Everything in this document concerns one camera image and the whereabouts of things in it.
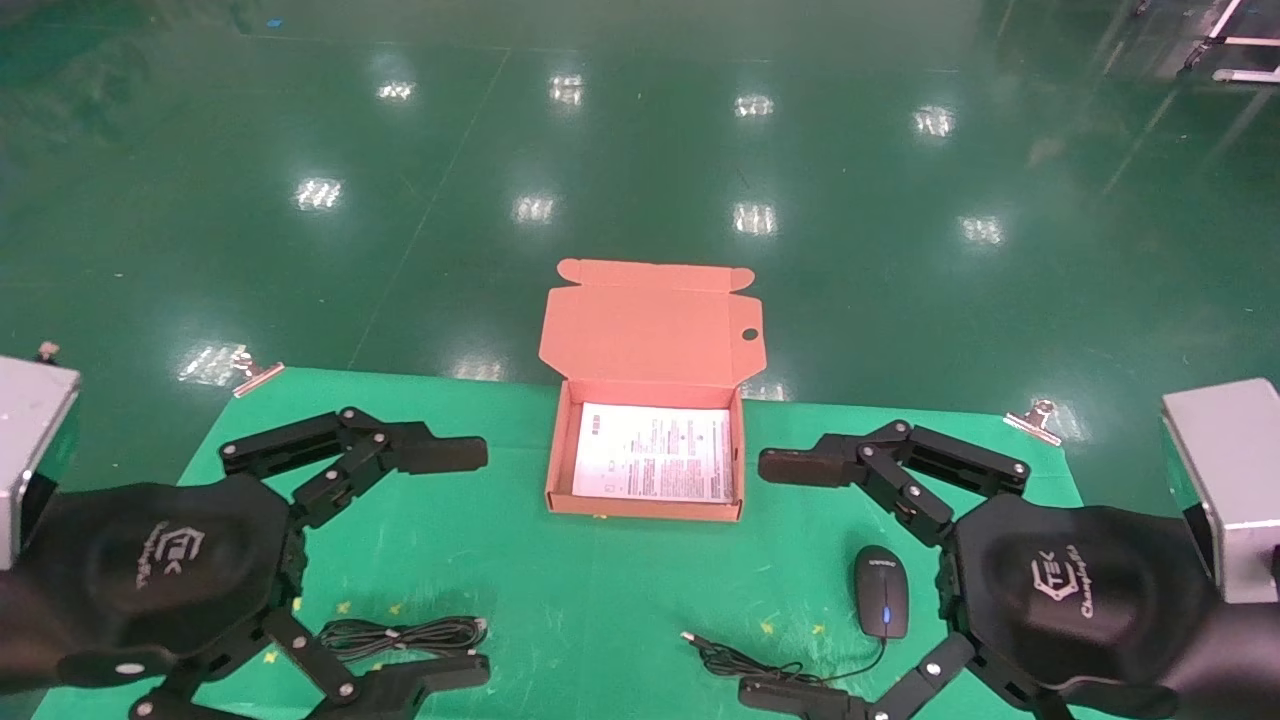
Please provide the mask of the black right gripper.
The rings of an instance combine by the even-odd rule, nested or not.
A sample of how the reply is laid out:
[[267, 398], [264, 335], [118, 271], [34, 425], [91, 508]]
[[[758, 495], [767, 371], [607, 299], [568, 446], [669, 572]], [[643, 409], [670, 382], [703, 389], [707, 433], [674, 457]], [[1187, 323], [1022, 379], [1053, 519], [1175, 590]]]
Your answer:
[[[1019, 497], [1027, 462], [905, 420], [826, 433], [808, 450], [764, 448], [758, 471], [774, 484], [856, 487], [941, 547], [941, 616], [998, 693], [1167, 693], [1222, 605], [1179, 520], [1033, 503]], [[989, 500], [955, 523], [918, 475]]]

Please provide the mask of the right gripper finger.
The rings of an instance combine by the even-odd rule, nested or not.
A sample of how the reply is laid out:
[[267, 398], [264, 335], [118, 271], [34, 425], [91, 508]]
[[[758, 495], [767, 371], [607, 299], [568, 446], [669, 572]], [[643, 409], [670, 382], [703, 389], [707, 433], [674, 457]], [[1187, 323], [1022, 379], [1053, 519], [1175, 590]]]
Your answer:
[[1011, 682], [995, 685], [995, 692], [1012, 707], [1036, 719], [1070, 719], [1071, 711], [1057, 689], [1062, 664], [1076, 653], [1076, 638], [1042, 633], [1027, 648], [1034, 650], [1037, 659], [1052, 659], [1059, 667], [1034, 670], [1029, 660], [1014, 660], [1010, 652], [998, 661], [992, 644], [951, 633], [876, 701], [814, 684], [751, 678], [739, 683], [739, 700], [751, 708], [799, 719], [913, 719], [963, 670], [978, 667], [987, 679]]

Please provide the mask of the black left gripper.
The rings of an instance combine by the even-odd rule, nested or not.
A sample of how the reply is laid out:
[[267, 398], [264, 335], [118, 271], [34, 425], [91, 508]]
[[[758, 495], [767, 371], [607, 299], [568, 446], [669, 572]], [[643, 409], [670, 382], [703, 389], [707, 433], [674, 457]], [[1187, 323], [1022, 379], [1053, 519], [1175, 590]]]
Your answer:
[[[433, 693], [489, 682], [480, 618], [346, 619], [314, 635], [291, 610], [264, 610], [291, 523], [317, 529], [396, 471], [476, 471], [489, 460], [484, 438], [344, 407], [229, 441], [220, 459], [229, 478], [212, 484], [50, 498], [3, 573], [4, 694], [163, 676], [131, 717], [233, 719], [195, 696], [270, 644], [323, 693], [311, 719], [413, 719]], [[320, 461], [291, 506], [259, 482]]]

